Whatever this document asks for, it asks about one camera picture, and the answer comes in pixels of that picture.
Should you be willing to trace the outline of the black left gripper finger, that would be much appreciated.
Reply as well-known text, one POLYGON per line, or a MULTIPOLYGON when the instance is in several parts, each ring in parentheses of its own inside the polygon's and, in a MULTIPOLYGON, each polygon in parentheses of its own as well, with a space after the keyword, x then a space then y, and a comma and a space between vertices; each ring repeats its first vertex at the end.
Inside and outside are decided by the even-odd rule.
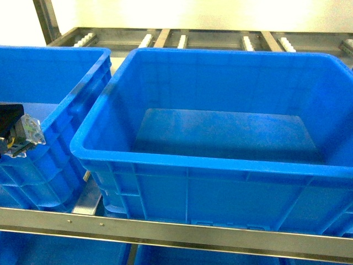
POLYGON ((13 143, 10 131, 23 115, 24 107, 22 104, 1 103, 1 155, 7 153, 10 149, 13 143))

